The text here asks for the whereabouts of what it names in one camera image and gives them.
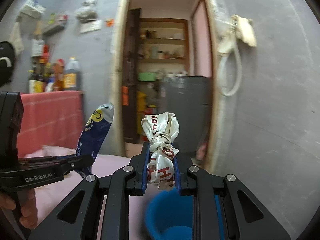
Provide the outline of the person's left hand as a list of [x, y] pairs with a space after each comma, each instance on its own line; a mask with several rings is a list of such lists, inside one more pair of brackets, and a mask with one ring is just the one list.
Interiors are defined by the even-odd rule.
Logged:
[[[16, 203], [8, 195], [1, 193], [1, 207], [8, 210], [14, 210]], [[28, 189], [27, 199], [21, 204], [22, 216], [20, 218], [20, 223], [28, 229], [36, 228], [38, 223], [37, 213], [35, 190]]]

